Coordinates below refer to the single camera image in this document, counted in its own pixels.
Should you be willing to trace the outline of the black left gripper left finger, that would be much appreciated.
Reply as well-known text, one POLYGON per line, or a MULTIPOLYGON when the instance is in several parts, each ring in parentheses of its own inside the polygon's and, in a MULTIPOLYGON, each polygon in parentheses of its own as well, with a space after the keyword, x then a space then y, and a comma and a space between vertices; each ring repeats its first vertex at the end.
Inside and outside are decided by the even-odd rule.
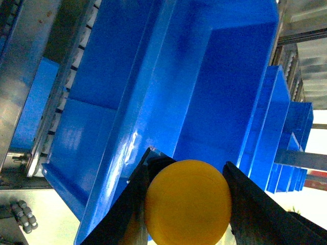
POLYGON ((108 213, 81 244, 147 244, 145 197, 150 183, 165 167, 176 162, 161 151, 149 147, 126 181, 119 188, 108 213))

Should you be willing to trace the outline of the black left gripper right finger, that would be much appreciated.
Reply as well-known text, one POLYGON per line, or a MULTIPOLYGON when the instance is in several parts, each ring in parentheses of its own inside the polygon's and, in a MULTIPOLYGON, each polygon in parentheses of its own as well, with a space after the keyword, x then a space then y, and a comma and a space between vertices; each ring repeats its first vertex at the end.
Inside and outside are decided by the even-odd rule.
POLYGON ((326 229, 300 214, 286 211, 232 162, 223 167, 237 244, 326 244, 326 229))

